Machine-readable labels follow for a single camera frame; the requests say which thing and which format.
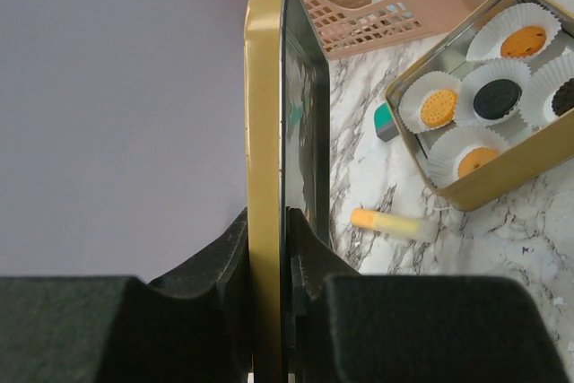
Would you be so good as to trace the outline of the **orange round cookie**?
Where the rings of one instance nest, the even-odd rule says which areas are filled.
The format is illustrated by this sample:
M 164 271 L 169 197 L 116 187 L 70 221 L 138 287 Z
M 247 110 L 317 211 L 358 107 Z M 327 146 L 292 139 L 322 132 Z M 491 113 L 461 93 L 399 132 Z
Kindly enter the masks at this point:
M 490 147 L 477 147 L 464 155 L 457 166 L 457 175 L 462 178 L 496 159 L 499 152 Z

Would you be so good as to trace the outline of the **silver tin lid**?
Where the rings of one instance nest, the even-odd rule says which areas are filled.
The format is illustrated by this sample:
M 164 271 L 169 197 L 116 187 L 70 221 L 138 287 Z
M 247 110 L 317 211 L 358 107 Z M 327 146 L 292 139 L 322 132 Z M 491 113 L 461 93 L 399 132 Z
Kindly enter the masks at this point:
M 303 0 L 248 0 L 244 96 L 254 380 L 285 382 L 289 210 L 328 239 L 329 68 Z

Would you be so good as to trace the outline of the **tan sandwich cookie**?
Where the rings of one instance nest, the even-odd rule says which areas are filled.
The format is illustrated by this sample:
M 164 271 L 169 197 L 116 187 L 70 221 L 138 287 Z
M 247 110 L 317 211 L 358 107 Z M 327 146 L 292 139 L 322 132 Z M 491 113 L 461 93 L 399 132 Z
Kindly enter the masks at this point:
M 458 94 L 448 89 L 432 93 L 423 102 L 420 111 L 422 123 L 427 127 L 439 127 L 450 123 L 454 117 Z

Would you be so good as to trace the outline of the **gold cookie tin box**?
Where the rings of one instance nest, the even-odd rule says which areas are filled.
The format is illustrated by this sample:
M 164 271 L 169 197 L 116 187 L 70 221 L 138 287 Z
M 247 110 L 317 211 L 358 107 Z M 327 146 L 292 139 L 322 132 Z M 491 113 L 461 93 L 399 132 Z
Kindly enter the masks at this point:
M 450 186 L 435 187 L 428 176 L 431 147 L 447 131 L 457 127 L 455 119 L 447 126 L 420 134 L 410 132 L 398 114 L 398 105 L 407 89 L 431 72 L 451 74 L 461 82 L 473 70 L 490 61 L 469 62 L 466 53 L 475 35 L 496 14 L 523 3 L 539 4 L 553 13 L 561 24 L 550 45 L 527 64 L 533 75 L 540 67 L 563 54 L 573 53 L 573 17 L 552 0 L 486 0 L 438 45 L 401 74 L 387 89 L 386 99 L 395 118 L 399 134 L 423 180 L 438 196 L 455 208 L 471 211 L 498 198 L 573 155 L 573 109 L 538 128 L 531 127 L 517 112 L 494 126 L 481 126 L 501 135 L 509 144 L 502 155 Z

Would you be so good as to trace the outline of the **black sandwich cookie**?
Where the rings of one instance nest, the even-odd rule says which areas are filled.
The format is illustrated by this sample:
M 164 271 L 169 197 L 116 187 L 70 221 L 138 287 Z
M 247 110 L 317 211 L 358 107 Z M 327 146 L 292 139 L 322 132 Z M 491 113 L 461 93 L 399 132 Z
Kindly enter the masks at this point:
M 574 78 L 563 83 L 552 97 L 552 112 L 557 117 L 574 108 Z
M 521 94 L 521 87 L 508 79 L 486 83 L 474 95 L 474 112 L 486 120 L 503 118 L 515 107 Z

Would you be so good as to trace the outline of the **black sandwich cookie bottom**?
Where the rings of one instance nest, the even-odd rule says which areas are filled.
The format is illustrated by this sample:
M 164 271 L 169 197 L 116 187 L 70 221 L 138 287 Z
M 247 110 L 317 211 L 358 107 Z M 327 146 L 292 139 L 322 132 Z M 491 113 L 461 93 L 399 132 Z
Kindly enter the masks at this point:
M 521 94 L 521 87 L 508 79 L 486 83 L 474 95 L 474 112 L 486 120 L 503 118 L 515 107 Z

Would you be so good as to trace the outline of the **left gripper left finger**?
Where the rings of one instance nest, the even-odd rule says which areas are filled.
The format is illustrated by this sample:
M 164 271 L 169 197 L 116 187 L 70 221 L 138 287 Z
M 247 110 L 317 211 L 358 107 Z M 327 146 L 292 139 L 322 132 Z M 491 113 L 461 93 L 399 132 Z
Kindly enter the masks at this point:
M 149 283 L 5 277 L 4 382 L 244 382 L 251 367 L 247 216 Z

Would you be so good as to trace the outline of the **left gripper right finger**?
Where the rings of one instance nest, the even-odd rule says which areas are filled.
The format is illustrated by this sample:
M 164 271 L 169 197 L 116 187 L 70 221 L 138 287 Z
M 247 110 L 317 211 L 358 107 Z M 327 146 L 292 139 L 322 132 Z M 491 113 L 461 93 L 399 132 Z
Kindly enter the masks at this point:
M 287 213 L 299 382 L 565 382 L 527 290 L 478 275 L 362 275 Z

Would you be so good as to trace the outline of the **brown chip cookie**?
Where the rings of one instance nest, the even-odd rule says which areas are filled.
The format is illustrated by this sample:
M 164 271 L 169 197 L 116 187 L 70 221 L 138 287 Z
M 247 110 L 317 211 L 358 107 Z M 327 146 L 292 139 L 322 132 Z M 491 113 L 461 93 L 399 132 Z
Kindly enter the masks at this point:
M 511 33 L 500 46 L 500 55 L 509 58 L 530 57 L 540 51 L 546 43 L 545 29 L 526 26 Z

